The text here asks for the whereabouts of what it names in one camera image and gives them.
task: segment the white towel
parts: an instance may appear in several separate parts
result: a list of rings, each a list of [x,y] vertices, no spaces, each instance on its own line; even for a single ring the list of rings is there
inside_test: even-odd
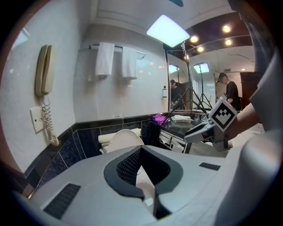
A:
[[[101,42],[96,58],[96,75],[111,75],[114,44]]]
[[[122,76],[124,78],[137,78],[137,52],[133,48],[123,47]]]

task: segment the coiled phone cord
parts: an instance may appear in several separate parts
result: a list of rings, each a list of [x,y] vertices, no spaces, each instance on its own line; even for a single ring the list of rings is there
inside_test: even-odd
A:
[[[59,145],[59,140],[56,137],[56,134],[55,134],[55,131],[54,131],[54,127],[53,127],[53,123],[52,123],[52,119],[51,119],[49,99],[48,99],[48,104],[46,104],[44,102],[44,97],[42,96],[42,102],[43,102],[43,105],[41,106],[41,108],[42,108],[43,114],[44,114],[43,119],[45,121],[45,126],[46,126],[46,130],[47,130],[48,140],[54,146],[58,146]]]

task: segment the toilet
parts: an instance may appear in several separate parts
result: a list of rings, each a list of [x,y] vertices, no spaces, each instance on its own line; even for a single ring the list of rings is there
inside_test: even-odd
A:
[[[123,129],[117,133],[101,135],[98,141],[102,145],[100,149],[102,154],[113,152],[125,147],[144,145],[141,136],[141,129]],[[140,188],[144,193],[144,204],[148,210],[153,213],[155,187],[150,181],[148,175],[141,166],[137,173],[136,187]]]

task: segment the toilet lid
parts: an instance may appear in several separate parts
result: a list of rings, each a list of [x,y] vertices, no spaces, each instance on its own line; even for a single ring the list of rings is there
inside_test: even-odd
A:
[[[125,147],[132,147],[138,145],[144,145],[141,138],[129,129],[123,129],[114,135],[107,147],[107,153]]]

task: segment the wall-mounted telephone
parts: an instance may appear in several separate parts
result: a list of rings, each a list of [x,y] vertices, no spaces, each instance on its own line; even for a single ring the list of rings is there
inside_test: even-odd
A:
[[[42,97],[42,110],[49,141],[59,145],[56,137],[50,114],[50,103],[44,102],[44,96],[49,94],[53,88],[53,79],[55,71],[56,51],[51,45],[45,45],[41,48],[35,77],[35,94]]]

